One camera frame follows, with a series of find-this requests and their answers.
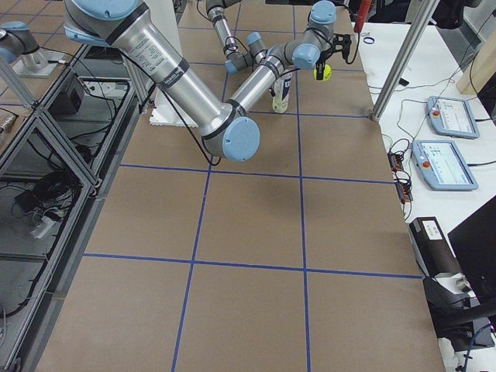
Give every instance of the black monitor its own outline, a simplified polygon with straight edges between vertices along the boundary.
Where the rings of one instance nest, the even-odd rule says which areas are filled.
[[[496,301],[496,197],[448,234],[463,273],[481,304]],[[496,314],[489,316],[496,326]]]

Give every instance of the metal pole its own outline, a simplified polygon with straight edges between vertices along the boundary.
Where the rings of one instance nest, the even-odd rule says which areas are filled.
[[[432,14],[436,10],[439,0],[423,0],[420,5],[420,9],[417,12],[417,16],[412,22],[410,29],[401,45],[401,48],[396,56],[396,60],[391,67],[391,71],[384,82],[384,86],[377,97],[377,101],[374,106],[374,110],[370,115],[370,118],[374,121],[378,121],[381,118],[382,113],[386,109],[391,96],[394,93],[394,89],[398,85],[401,75],[406,68],[410,57],[412,56],[417,44],[419,43],[422,34],[424,33],[425,27],[432,18]]]
[[[31,107],[36,98],[33,97],[29,89],[19,80],[14,70],[0,58],[0,78],[21,98],[22,103]]]

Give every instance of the floor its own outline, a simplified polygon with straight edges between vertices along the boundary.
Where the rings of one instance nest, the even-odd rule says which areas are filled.
[[[59,6],[7,1],[28,21]],[[257,29],[273,45],[308,8],[226,14],[239,38]],[[351,32],[344,12],[336,32]],[[229,98],[248,73],[226,76],[193,6],[180,35]],[[37,371],[443,370],[359,59],[334,56],[326,83],[296,73],[283,115],[264,97],[246,163],[211,167],[184,128],[142,116]]]

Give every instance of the robotic arm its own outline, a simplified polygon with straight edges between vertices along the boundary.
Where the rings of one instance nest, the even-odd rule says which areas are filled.
[[[48,65],[47,58],[25,23],[4,23],[0,25],[0,57],[11,64],[18,56],[21,56],[24,66],[32,72]]]
[[[223,17],[223,8],[240,0],[214,2],[208,11],[228,59],[228,68],[246,59],[257,69],[227,102],[219,101],[189,63],[157,30],[150,10],[141,0],[65,0],[66,34],[73,40],[92,45],[115,47],[132,60],[171,96],[198,124],[206,150],[233,161],[250,159],[260,143],[257,124],[245,116],[284,69],[289,66],[313,68],[321,52],[330,46],[334,4],[321,0],[312,8],[303,37],[276,45],[266,53],[260,35],[250,35],[250,55],[238,51],[236,39]]]

